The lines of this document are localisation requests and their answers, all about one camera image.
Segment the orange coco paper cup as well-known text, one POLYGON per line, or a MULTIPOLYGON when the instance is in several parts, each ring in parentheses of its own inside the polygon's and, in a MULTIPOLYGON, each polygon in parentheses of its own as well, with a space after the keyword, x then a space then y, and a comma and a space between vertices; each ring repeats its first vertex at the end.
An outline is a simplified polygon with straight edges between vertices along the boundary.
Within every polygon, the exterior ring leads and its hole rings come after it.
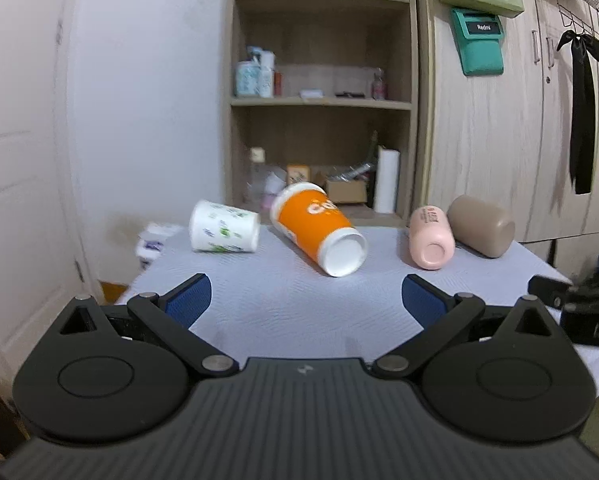
POLYGON ((368 255, 365 237, 313 183, 283 188, 270 209, 272 225, 332 278, 356 272, 368 255))

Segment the pink tumbler cup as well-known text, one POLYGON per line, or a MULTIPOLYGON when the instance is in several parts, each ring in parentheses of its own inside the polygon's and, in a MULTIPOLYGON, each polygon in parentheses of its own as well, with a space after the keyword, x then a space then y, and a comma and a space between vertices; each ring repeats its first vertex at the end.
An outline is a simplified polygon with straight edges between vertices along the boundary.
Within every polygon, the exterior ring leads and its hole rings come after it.
POLYGON ((411 214, 409 224, 411 259, 424 270, 439 270, 455 255, 456 240, 441 208, 423 206, 411 214))

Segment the taupe brown tumbler cup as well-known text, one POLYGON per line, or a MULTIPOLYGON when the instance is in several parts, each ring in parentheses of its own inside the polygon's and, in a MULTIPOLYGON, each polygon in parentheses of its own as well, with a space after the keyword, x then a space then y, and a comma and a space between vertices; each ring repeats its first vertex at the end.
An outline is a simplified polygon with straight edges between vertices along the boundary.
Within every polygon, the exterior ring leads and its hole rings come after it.
POLYGON ((469 195, 451 203, 447 218, 456 240, 487 258, 500 258, 514 240, 515 222, 508 211, 469 195))

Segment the white green-patterned paper cup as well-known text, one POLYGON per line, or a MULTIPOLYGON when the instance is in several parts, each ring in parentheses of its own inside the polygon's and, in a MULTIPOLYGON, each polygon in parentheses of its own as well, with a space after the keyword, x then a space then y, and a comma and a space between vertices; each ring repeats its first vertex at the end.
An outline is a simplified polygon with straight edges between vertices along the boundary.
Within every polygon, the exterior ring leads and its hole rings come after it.
POLYGON ((195 252, 256 252, 260 215, 200 200, 191 214, 189 235, 195 252))

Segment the white quilted table cloth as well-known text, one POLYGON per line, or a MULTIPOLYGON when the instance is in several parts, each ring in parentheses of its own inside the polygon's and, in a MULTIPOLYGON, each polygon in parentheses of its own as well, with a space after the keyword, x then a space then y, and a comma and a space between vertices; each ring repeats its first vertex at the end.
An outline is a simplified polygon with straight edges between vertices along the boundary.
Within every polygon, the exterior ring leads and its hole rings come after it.
POLYGON ((411 266, 405 231, 361 232, 367 259, 344 278, 324 274, 272 228, 260 231, 252 254, 193 252, 188 234, 180 233, 122 298, 165 294, 203 273, 212 298, 191 330, 239 363, 257 356, 372 362, 421 332, 401 296, 403 279, 418 270, 411 266))

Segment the white door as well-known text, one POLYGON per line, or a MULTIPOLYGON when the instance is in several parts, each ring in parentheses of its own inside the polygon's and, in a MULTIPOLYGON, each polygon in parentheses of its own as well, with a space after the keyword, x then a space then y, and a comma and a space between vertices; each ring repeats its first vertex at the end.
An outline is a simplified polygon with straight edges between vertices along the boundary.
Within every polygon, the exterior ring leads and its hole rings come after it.
POLYGON ((0 0, 0 387, 82 292, 96 292, 68 132, 75 0, 0 0))

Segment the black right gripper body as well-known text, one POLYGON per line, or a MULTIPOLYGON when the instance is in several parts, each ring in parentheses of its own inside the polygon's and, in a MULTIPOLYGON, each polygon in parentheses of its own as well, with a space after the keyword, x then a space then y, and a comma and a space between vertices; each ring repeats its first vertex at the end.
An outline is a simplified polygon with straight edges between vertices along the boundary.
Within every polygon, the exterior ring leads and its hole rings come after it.
POLYGON ((559 324, 573 344, 599 347, 599 287, 571 285, 535 275, 527 291, 561 312, 559 324))

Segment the clear bottle beige cap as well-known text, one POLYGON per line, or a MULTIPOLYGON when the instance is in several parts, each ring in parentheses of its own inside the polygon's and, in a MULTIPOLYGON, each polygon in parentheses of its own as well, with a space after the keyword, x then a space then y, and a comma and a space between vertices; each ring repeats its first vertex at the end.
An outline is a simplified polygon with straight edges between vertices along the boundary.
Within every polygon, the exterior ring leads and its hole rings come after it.
POLYGON ((266 153, 264 148, 253 146, 250 148, 249 179, 246 191, 250 207, 260 209, 262 203, 265 182, 267 177, 266 153))

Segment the white paper towel roll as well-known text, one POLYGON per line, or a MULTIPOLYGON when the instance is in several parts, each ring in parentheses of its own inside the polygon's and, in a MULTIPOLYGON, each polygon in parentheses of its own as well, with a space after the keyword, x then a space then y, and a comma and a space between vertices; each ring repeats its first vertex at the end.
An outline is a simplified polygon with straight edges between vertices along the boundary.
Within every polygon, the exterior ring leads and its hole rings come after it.
POLYGON ((379 148, 373 210, 378 214, 394 214, 399 174, 399 151, 379 148))

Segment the small cardboard box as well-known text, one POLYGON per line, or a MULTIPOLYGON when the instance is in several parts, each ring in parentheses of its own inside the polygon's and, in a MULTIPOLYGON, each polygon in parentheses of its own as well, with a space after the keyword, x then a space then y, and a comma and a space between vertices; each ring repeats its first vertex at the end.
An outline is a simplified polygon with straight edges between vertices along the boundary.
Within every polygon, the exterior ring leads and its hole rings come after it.
POLYGON ((324 189, 329 200, 336 205, 359 205, 368 200, 365 180, 328 179, 324 181, 324 189))

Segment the wooden wardrobe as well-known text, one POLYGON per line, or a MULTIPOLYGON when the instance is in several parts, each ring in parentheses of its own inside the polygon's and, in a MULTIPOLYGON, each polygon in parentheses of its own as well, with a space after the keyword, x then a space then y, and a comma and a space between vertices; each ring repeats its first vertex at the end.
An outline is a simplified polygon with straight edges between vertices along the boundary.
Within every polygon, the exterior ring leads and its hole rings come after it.
POLYGON ((569 178, 573 60, 563 32, 599 39, 599 0, 523 0, 501 18, 499 76, 462 73, 450 10, 417 0, 419 131, 413 201, 449 206, 470 195, 512 214, 516 239, 569 278, 599 255, 599 62, 595 82, 595 171, 589 194, 569 178))

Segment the yellow patterned small box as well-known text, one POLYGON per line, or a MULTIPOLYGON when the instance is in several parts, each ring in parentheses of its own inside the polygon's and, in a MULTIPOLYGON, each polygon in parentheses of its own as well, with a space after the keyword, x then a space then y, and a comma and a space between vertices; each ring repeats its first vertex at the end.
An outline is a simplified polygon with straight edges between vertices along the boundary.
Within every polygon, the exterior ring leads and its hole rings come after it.
POLYGON ((286 166, 288 185, 310 181, 310 168, 307 165, 290 164, 286 166))

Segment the small pink bottle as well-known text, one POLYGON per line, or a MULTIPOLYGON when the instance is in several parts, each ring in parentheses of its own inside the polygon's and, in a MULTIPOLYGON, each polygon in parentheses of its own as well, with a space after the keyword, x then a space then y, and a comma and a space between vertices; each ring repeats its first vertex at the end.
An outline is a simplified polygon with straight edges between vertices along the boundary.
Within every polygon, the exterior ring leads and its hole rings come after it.
POLYGON ((371 84, 371 96, 373 100, 385 100, 386 84, 384 80, 384 72, 377 68, 373 73, 373 81, 371 84))

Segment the teal white tissue canister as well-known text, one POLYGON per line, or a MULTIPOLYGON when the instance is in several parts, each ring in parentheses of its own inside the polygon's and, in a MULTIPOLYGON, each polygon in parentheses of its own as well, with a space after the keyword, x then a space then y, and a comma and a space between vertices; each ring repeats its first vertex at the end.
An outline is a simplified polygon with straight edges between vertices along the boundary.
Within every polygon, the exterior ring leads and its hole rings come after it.
POLYGON ((236 66, 234 84, 237 98, 252 98, 259 96, 260 64, 256 61, 242 61, 236 66))

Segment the wooden shelf unit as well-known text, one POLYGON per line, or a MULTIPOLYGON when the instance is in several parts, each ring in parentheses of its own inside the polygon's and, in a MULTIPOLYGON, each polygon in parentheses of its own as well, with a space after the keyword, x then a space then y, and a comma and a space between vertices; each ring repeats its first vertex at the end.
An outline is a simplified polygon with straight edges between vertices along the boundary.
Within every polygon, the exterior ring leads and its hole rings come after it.
POLYGON ((419 108, 417 0, 227 0, 222 166, 227 203, 248 200, 249 150, 282 169, 328 174, 363 162, 372 144, 399 151, 394 214, 345 211, 357 226, 402 226, 412 210, 419 108), (237 98, 250 47, 275 53, 281 92, 237 98), (385 100, 373 100, 374 71, 385 100))

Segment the black ribbon bow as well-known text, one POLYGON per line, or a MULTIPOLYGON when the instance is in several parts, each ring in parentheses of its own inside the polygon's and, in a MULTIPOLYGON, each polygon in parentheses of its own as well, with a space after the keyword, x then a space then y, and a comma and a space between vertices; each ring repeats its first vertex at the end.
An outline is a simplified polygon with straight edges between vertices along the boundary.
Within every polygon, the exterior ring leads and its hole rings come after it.
POLYGON ((599 39, 573 30, 563 32, 557 50, 571 46, 573 90, 571 138, 569 139, 569 178, 576 195, 589 194, 595 171, 595 82, 590 59, 599 62, 599 39))

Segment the teal wall pouch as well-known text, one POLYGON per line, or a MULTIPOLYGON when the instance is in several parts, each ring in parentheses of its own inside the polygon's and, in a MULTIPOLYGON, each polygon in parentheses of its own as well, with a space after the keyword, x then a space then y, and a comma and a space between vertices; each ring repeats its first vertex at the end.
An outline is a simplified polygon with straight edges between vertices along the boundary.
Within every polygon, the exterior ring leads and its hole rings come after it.
POLYGON ((502 75, 505 66, 501 42, 505 33, 500 18, 461 8, 452 8, 450 17, 462 73, 465 76, 502 75))

